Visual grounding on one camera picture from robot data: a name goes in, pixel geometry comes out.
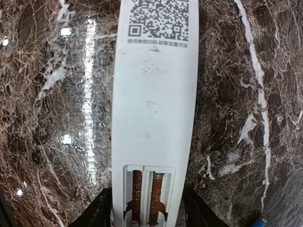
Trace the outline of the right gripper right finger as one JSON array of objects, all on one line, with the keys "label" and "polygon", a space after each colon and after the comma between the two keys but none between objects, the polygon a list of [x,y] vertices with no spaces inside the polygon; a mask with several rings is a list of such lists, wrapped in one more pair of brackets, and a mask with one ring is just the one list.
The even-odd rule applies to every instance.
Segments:
[{"label": "right gripper right finger", "polygon": [[187,227],[228,227],[194,189],[185,189],[183,198]]}]

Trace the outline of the blue battery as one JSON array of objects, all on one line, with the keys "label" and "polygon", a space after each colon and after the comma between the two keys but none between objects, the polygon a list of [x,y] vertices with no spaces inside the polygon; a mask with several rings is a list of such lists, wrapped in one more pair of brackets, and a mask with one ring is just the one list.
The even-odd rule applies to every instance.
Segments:
[{"label": "blue battery", "polygon": [[265,227],[266,224],[267,224],[267,219],[264,216],[259,215],[257,218],[253,220],[253,222],[249,225],[249,227]]}]

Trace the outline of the white remote control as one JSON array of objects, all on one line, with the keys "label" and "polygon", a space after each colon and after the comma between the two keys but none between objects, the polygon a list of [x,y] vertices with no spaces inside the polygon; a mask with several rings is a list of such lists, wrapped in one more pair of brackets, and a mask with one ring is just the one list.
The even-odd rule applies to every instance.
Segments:
[{"label": "white remote control", "polygon": [[173,227],[196,104],[196,0],[121,2],[111,152],[116,227]]}]

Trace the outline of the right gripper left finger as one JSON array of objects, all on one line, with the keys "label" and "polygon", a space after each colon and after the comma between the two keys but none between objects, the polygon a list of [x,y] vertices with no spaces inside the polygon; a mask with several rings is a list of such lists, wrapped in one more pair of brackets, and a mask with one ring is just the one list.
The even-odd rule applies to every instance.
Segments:
[{"label": "right gripper left finger", "polygon": [[110,227],[111,188],[103,189],[68,227]]}]

